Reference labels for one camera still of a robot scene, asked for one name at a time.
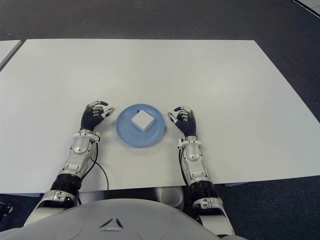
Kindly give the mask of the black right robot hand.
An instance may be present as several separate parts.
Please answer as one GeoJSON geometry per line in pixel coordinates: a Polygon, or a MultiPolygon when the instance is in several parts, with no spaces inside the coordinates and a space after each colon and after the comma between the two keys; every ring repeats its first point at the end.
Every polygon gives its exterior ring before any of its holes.
{"type": "Polygon", "coordinates": [[[187,137],[197,136],[197,124],[194,112],[187,106],[179,106],[173,110],[177,112],[174,116],[171,112],[167,113],[169,120],[187,137]]]}

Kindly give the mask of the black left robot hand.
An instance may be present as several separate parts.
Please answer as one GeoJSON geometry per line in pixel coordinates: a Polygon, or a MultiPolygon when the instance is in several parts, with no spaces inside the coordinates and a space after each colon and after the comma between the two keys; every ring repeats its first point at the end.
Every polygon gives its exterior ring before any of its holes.
{"type": "Polygon", "coordinates": [[[104,119],[109,117],[113,112],[114,108],[109,108],[107,110],[108,103],[100,100],[96,100],[89,103],[82,114],[80,122],[80,130],[93,131],[96,126],[98,126],[104,119]]]}

